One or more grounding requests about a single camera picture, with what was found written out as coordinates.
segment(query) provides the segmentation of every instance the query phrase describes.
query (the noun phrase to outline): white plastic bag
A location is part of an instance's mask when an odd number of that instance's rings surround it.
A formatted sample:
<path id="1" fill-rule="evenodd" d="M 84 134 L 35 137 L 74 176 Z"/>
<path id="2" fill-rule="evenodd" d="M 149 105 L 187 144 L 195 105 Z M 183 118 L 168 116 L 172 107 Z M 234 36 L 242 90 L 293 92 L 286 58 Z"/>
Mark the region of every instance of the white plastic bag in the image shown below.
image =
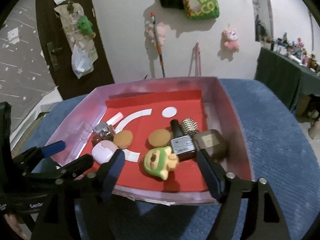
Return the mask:
<path id="1" fill-rule="evenodd" d="M 89 59 L 88 53 L 76 44 L 73 47 L 71 65 L 73 73 L 78 79 L 93 71 L 93 62 Z"/>

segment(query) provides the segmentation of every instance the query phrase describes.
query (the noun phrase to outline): metal screw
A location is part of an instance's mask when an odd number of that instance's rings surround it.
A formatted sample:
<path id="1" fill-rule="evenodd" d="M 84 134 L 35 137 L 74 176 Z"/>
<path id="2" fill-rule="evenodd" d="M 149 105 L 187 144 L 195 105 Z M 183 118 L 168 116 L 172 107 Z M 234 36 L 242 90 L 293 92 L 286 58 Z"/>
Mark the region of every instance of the metal screw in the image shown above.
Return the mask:
<path id="1" fill-rule="evenodd" d="M 88 177 L 89 179 L 92 179 L 92 178 L 94 178 L 95 176 L 97 176 L 97 174 L 96 174 L 95 172 L 90 172 L 90 173 L 88 173 L 88 175 L 87 175 L 87 177 Z"/>
<path id="2" fill-rule="evenodd" d="M 63 179 L 56 179 L 56 184 L 61 185 L 63 183 Z"/>
<path id="3" fill-rule="evenodd" d="M 259 182 L 263 185 L 267 184 L 267 180 L 265 178 L 260 178 Z"/>
<path id="4" fill-rule="evenodd" d="M 232 172 L 227 172 L 226 176 L 229 178 L 229 179 L 234 179 L 236 176 L 234 173 Z"/>

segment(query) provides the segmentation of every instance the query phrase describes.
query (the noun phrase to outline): open tray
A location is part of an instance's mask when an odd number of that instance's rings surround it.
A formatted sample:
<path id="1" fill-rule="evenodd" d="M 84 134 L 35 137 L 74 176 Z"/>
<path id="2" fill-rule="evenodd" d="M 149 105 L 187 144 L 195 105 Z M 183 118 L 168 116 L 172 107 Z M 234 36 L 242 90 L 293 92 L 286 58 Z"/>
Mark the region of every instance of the open tray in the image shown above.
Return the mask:
<path id="1" fill-rule="evenodd" d="M 168 106 L 177 108 L 176 116 L 161 116 L 162 109 Z M 165 182 L 151 178 L 141 169 L 141 160 L 149 150 L 145 143 L 148 134 L 155 129 L 168 127 L 172 119 L 181 121 L 188 117 L 198 122 L 200 131 L 217 129 L 229 143 L 228 157 L 221 163 L 226 171 L 231 171 L 242 179 L 254 179 L 239 118 L 226 91 L 214 77 L 151 79 L 98 87 L 76 106 L 47 142 L 50 144 L 63 140 L 67 144 L 64 151 L 52 158 L 60 165 L 65 165 L 80 154 L 90 153 L 91 142 L 86 143 L 92 127 L 100 120 L 106 121 L 119 110 L 126 117 L 146 108 L 154 108 L 150 116 L 139 117 L 125 127 L 134 136 L 129 150 L 141 154 L 137 163 L 126 161 L 114 189 L 115 194 L 164 204 L 215 202 L 207 191 L 194 160 L 180 163 L 179 168 L 171 172 Z M 150 121 L 154 123 L 154 127 L 149 125 L 141 129 L 143 122 L 146 124 Z M 90 171 L 95 171 L 98 167 L 98 164 L 94 164 Z"/>

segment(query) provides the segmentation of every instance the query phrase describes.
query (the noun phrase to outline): dark green tablecloth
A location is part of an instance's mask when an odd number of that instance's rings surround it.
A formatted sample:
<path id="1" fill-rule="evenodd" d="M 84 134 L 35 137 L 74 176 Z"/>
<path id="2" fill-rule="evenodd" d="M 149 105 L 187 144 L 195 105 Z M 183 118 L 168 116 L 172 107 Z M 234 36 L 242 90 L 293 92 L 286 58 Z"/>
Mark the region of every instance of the dark green tablecloth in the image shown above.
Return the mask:
<path id="1" fill-rule="evenodd" d="M 264 83 L 284 105 L 294 110 L 301 94 L 320 95 L 320 77 L 279 53 L 261 48 L 255 79 Z"/>

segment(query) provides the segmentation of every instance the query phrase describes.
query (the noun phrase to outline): green bag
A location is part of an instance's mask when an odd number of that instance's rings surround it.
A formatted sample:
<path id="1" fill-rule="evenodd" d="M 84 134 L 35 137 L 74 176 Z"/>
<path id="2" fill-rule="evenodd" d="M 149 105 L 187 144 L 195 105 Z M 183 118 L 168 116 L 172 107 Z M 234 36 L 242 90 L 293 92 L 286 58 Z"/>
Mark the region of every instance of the green bag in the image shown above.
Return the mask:
<path id="1" fill-rule="evenodd" d="M 183 0 L 185 14 L 191 20 L 207 20 L 216 19 L 220 15 L 219 5 L 217 0 L 197 0 L 201 4 L 199 11 L 192 11 L 189 8 L 188 1 Z"/>

